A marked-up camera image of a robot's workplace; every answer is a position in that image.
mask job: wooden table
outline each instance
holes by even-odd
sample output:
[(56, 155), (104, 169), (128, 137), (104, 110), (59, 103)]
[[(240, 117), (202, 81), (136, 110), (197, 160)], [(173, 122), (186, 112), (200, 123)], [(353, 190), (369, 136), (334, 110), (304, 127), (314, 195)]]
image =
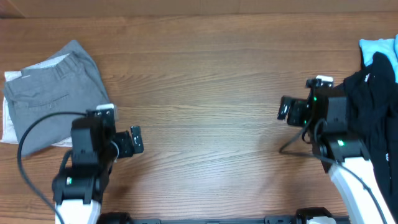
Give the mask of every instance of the wooden table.
[[(45, 60), (76, 39), (145, 152), (119, 161), (103, 212), (135, 218), (249, 218), (326, 207), (346, 214), (318, 161), (281, 156), (299, 129), (276, 120), (282, 95), (305, 98), (306, 78), (337, 83), (360, 68), (359, 39), (393, 38), (398, 13), (117, 17), (0, 21), (0, 73)], [(291, 150), (310, 151), (300, 141)], [(17, 146), (0, 144), (0, 223), (53, 223), (22, 181)], [(52, 198), (67, 149), (24, 160)]]

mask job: wooden tabletop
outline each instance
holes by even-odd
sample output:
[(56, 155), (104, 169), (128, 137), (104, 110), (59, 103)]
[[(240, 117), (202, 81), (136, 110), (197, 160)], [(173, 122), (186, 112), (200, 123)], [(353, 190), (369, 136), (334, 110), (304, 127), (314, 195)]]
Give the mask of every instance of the wooden tabletop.
[[(0, 20), (0, 79), (76, 39), (96, 61), (117, 129), (145, 151), (118, 161), (103, 212), (134, 218), (257, 218), (326, 207), (346, 214), (320, 162), (277, 153), (299, 129), (276, 120), (307, 78), (360, 68), (360, 39), (393, 38), (398, 13)], [(310, 151), (297, 141), (291, 150)], [(46, 196), (66, 148), (24, 159)], [(0, 144), (0, 223), (53, 223)]]

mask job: white cloth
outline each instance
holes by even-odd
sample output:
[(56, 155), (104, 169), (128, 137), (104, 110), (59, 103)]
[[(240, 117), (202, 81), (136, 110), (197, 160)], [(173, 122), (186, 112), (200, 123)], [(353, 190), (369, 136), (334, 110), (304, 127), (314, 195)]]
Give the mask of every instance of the white cloth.
[[(48, 68), (58, 64), (62, 59), (64, 59), (66, 55), (62, 55), (50, 60), (46, 60), (44, 62), (37, 63), (35, 65), (29, 66), (25, 69), (37, 69), (37, 68)], [(20, 76), (22, 76), (21, 71), (10, 71), (4, 72), (4, 76), (6, 77), (6, 82), (14, 80)], [(2, 138), (0, 142), (9, 143), (9, 144), (18, 144), (17, 136), (15, 134), (14, 125), (12, 124), (10, 114), (8, 112), (8, 102), (4, 98), (2, 101)], [(53, 144), (53, 146), (59, 147), (72, 147), (72, 139), (71, 137), (66, 138), (58, 143)]]
[(390, 60), (392, 69), (398, 83), (398, 35), (395, 39), (360, 40), (359, 46), (362, 49), (363, 62), (365, 66), (373, 63), (373, 55), (376, 52), (383, 53)]

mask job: light blue towel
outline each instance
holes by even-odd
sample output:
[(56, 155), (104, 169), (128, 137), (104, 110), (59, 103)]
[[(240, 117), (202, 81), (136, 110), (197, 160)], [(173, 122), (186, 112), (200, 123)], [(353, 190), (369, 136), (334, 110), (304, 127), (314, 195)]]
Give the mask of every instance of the light blue towel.
[(365, 66), (373, 63), (373, 54), (383, 53), (390, 60), (392, 69), (396, 74), (396, 83), (398, 83), (398, 35), (395, 39), (363, 40), (359, 41), (362, 49), (363, 61)]

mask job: black cloth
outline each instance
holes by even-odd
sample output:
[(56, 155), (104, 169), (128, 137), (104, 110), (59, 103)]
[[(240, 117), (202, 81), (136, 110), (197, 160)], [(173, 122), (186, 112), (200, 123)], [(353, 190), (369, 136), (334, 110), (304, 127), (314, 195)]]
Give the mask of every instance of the black cloth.
[(388, 58), (345, 78), (337, 88), (348, 96), (348, 126), (369, 150), (377, 184), (392, 216), (398, 220), (398, 84)]

